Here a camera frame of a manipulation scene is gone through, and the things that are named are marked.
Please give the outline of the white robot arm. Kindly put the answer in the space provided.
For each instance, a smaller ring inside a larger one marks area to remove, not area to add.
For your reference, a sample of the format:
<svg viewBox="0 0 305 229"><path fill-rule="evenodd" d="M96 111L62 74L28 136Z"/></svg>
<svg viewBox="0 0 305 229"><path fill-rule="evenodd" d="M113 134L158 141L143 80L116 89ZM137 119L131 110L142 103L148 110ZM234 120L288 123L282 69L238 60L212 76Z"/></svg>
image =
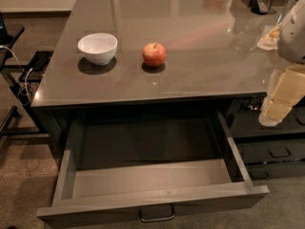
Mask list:
<svg viewBox="0 0 305 229"><path fill-rule="evenodd" d="M281 23L257 43L263 50L277 50L290 64L270 76L258 121L265 127L279 124L305 96L305 0L298 0Z"/></svg>

